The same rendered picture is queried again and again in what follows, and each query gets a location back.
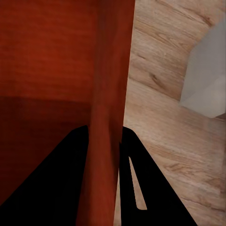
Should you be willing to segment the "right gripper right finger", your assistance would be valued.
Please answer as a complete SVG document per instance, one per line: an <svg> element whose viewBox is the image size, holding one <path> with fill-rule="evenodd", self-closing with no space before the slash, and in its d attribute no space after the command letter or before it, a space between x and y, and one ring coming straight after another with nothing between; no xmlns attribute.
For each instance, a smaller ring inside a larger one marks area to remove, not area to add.
<svg viewBox="0 0 226 226"><path fill-rule="evenodd" d="M197 226L133 130L123 127L119 149L121 226ZM147 210L137 208L129 157Z"/></svg>

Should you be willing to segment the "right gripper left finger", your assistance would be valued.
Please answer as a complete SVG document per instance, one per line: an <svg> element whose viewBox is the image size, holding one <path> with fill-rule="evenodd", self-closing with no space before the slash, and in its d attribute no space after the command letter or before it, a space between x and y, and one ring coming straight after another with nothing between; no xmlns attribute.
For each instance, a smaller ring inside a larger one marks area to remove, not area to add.
<svg viewBox="0 0 226 226"><path fill-rule="evenodd" d="M72 130L0 206L0 226L75 226L89 144Z"/></svg>

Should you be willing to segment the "storage box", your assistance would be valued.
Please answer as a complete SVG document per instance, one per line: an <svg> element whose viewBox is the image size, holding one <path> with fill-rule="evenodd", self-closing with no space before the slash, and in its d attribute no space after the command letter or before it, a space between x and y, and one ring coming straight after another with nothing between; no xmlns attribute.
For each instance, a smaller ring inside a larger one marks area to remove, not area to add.
<svg viewBox="0 0 226 226"><path fill-rule="evenodd" d="M74 129L75 226L113 226L136 0L0 0L0 206Z"/></svg>

